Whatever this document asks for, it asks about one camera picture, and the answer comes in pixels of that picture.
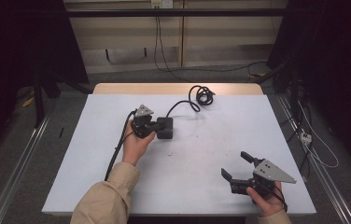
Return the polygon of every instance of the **electrical outlet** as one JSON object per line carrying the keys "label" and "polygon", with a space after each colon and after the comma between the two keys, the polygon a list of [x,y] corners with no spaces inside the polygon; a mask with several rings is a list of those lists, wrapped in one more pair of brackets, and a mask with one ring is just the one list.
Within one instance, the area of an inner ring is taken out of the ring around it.
{"label": "electrical outlet", "polygon": [[308,133],[301,133],[301,142],[309,146],[309,144],[312,142],[312,135]]}
{"label": "electrical outlet", "polygon": [[162,0],[161,8],[173,8],[173,0]]}
{"label": "electrical outlet", "polygon": [[151,0],[152,8],[161,8],[161,0]]}

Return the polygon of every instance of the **sleeve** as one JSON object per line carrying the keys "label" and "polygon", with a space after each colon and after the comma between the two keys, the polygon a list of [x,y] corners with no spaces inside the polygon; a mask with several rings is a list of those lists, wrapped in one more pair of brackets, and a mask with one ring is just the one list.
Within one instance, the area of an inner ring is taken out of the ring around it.
{"label": "sleeve", "polygon": [[280,212],[268,217],[258,217],[258,222],[260,224],[290,224],[291,220],[289,219],[286,211],[283,209]]}
{"label": "sleeve", "polygon": [[106,181],[96,183],[82,197],[71,223],[126,224],[131,206],[130,193],[139,176],[139,171],[131,164],[117,163]]}

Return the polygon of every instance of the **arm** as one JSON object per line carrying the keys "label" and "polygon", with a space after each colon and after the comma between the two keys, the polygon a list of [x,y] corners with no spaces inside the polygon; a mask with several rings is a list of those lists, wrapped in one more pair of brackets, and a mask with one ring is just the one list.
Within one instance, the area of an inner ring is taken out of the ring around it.
{"label": "arm", "polygon": [[127,223],[130,213],[130,194],[140,176],[135,165],[144,155],[155,133],[144,139],[131,133],[129,121],[123,144],[122,162],[116,164],[106,181],[93,185],[79,201],[71,223]]}
{"label": "arm", "polygon": [[[278,187],[274,188],[274,193],[281,196],[281,183],[275,182]],[[258,221],[260,224],[288,224],[291,223],[289,217],[283,209],[283,204],[278,201],[275,197],[271,197],[268,200],[264,200],[260,195],[252,188],[247,188],[247,194],[251,199],[260,207],[260,216]]]}

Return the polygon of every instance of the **hand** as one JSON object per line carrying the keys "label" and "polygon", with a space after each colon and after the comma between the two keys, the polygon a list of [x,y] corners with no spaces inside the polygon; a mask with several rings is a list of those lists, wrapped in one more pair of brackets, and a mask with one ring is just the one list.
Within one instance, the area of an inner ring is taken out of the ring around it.
{"label": "hand", "polygon": [[132,121],[129,120],[126,126],[123,143],[123,158],[122,161],[130,163],[135,166],[140,158],[147,151],[149,143],[155,138],[155,132],[152,132],[149,136],[141,139],[135,136],[132,129]]}
{"label": "hand", "polygon": [[[276,181],[275,185],[281,190],[280,182]],[[251,199],[260,207],[261,217],[271,216],[283,209],[283,203],[276,199],[274,196],[270,197],[268,200],[264,200],[254,189],[248,187],[246,191]],[[281,192],[277,188],[274,188],[274,193],[281,198]]]}

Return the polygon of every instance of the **table surface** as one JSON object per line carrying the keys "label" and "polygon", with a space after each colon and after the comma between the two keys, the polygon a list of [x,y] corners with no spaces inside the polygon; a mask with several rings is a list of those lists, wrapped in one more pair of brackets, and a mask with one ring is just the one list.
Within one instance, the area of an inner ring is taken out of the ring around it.
{"label": "table surface", "polygon": [[[103,180],[127,114],[144,103],[155,112],[154,119],[157,115],[165,115],[177,101],[188,99],[193,85],[99,84],[88,97],[42,211],[71,215],[86,190]],[[131,215],[257,214],[259,209],[251,199],[231,194],[229,183],[220,174],[220,168],[225,168],[233,178],[252,177],[254,167],[240,157],[242,150],[273,162],[297,180],[295,185],[283,184],[290,215],[315,213],[298,167],[260,86],[202,85],[216,93],[214,103],[203,107],[200,113],[194,112],[188,104],[179,105],[170,116],[175,120],[173,139],[155,139],[137,164],[141,177],[132,194]]]}

